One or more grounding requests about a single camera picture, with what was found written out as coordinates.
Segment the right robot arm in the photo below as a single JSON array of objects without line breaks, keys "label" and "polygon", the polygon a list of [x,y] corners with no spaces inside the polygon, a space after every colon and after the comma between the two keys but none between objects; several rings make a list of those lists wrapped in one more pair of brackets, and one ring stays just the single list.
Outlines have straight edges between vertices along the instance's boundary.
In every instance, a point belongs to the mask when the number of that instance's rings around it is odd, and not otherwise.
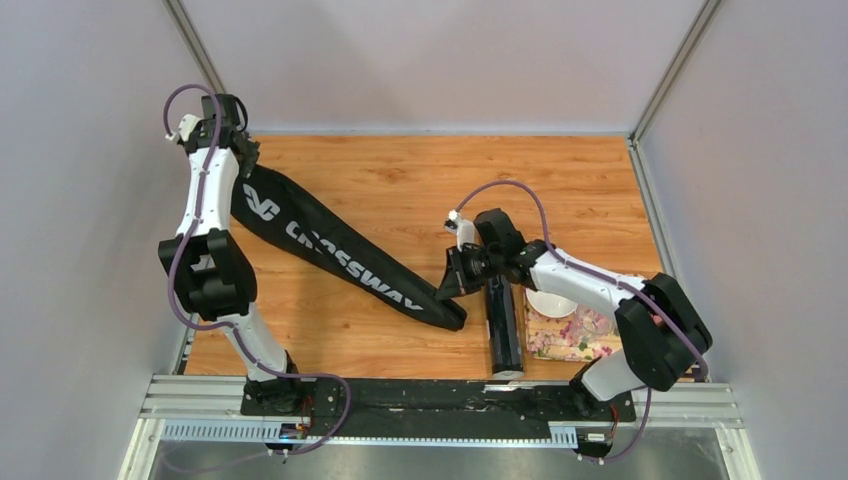
[{"label": "right robot arm", "polygon": [[570,382],[570,404],[593,419],[614,397],[640,388],[667,391],[693,365],[706,366],[713,338],[678,281],[615,273],[576,259],[551,243],[527,241],[500,209],[469,221],[455,210],[445,228],[456,237],[446,251],[439,299],[483,289],[501,276],[514,285],[587,306],[615,322],[621,348],[584,367]]}]

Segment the black shuttlecock tube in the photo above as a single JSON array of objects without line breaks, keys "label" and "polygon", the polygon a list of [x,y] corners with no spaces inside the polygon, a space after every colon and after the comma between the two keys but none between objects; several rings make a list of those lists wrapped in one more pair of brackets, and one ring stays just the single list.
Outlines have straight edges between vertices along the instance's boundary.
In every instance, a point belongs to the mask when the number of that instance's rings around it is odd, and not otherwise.
[{"label": "black shuttlecock tube", "polygon": [[488,327],[491,373],[494,380],[524,376],[512,288],[503,276],[486,281],[485,311]]}]

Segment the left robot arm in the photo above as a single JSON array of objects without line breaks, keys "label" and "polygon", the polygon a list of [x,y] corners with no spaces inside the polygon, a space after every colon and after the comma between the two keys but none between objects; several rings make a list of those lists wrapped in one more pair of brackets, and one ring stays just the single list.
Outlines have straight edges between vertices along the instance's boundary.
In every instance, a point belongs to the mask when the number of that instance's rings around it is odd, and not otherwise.
[{"label": "left robot arm", "polygon": [[166,130],[190,173],[181,222],[158,245],[169,302],[187,327],[218,331],[237,352],[247,369],[242,414],[292,415],[305,405],[305,387],[259,313],[254,269],[230,231],[233,190],[256,166],[259,145],[238,97],[207,92],[201,107]]}]

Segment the black Crossway racket bag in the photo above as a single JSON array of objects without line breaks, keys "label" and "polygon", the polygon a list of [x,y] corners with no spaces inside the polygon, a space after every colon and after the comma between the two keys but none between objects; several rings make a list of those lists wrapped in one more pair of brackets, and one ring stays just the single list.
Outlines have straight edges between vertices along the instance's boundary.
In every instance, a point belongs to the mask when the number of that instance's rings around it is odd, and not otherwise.
[{"label": "black Crossway racket bag", "polygon": [[360,234],[294,180],[256,166],[237,177],[231,215],[259,239],[319,267],[427,325],[459,331],[467,312]]}]

